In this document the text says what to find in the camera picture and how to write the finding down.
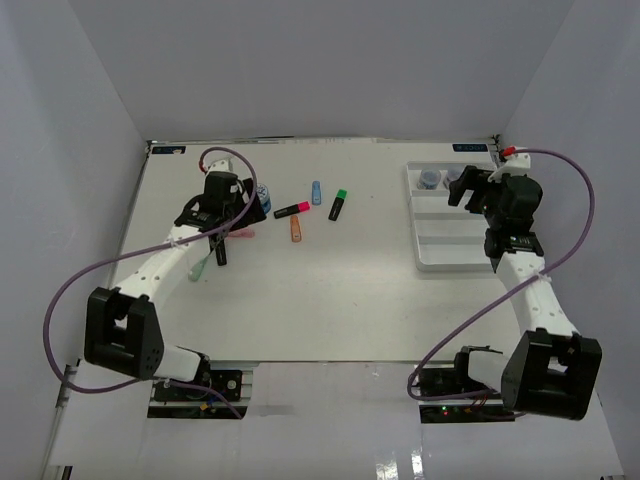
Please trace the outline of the clear jar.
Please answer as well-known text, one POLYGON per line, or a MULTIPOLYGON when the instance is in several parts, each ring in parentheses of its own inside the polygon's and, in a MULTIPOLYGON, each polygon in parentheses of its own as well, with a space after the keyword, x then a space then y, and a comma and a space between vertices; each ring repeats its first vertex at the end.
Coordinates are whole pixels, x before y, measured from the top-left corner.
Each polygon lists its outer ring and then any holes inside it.
POLYGON ((451 183, 457 181, 460 178, 462 172, 463 170, 459 168, 448 169, 443 180, 444 187, 449 190, 451 183))

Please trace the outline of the green correction tape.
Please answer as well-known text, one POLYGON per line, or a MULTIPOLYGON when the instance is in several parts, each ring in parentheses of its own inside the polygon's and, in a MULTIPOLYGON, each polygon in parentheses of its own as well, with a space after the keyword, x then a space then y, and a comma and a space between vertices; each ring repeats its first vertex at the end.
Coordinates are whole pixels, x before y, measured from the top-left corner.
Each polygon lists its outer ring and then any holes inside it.
POLYGON ((205 256, 203 259, 201 259, 199 262, 197 262, 190 270, 189 274, 188 274, 188 280, 191 282, 198 282, 203 271, 204 268, 206 267, 207 263, 209 260, 209 256, 205 256))

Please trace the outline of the green cap black highlighter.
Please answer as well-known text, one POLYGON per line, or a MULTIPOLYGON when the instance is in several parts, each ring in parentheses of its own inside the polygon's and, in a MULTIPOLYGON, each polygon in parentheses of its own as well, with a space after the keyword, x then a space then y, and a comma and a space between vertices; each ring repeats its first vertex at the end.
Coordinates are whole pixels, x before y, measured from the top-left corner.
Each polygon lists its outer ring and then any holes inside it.
POLYGON ((334 201, 332 203, 328 219, 330 221, 336 221, 341 213, 341 210, 344 206, 345 200, 347 196, 347 191, 345 189, 339 189, 336 193, 334 201))

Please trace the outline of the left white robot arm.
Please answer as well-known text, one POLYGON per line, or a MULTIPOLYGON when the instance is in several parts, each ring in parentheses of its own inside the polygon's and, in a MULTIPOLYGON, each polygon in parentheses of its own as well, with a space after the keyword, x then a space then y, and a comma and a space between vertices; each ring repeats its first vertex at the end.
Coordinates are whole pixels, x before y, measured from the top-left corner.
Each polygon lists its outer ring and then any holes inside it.
POLYGON ((225 238, 266 219, 255 182, 229 171, 205 177, 204 190, 191 198, 165 240, 165 248, 111 289, 97 288, 87 302, 84 359, 139 380, 176 380, 188 398, 211 387, 201 364, 205 355, 167 344, 159 313, 178 284, 210 255, 227 264, 225 238))

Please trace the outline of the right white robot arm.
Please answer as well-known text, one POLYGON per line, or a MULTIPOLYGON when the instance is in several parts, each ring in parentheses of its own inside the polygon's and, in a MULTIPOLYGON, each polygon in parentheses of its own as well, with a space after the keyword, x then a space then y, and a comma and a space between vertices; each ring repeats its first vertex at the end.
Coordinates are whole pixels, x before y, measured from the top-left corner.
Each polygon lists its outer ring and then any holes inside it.
POLYGON ((465 346, 455 357, 453 390, 477 397, 486 387, 516 412, 581 420, 587 413, 602 360, 599 342, 582 336, 563 312, 544 273, 544 252, 532 231, 540 185, 526 175, 466 167, 449 186, 449 204, 465 206, 488 224, 484 251, 511 292, 521 332, 513 351, 465 346))

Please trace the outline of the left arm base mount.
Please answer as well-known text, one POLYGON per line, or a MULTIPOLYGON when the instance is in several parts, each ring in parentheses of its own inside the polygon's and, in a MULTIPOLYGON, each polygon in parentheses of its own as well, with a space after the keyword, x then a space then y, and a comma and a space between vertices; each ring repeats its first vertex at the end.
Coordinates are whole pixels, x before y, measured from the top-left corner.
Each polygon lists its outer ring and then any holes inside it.
POLYGON ((247 413, 253 372, 207 367, 192 382, 153 384, 147 417, 181 420, 240 420, 247 413))

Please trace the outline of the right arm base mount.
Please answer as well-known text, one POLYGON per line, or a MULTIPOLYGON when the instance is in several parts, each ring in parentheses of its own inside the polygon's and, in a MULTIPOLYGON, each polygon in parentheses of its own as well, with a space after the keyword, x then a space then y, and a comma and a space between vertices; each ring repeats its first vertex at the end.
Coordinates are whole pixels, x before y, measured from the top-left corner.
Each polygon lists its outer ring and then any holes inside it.
POLYGON ((452 364, 423 369, 413 390, 422 397, 435 397, 419 402, 422 425, 514 422, 517 418, 497 392, 475 380, 460 378, 452 364))

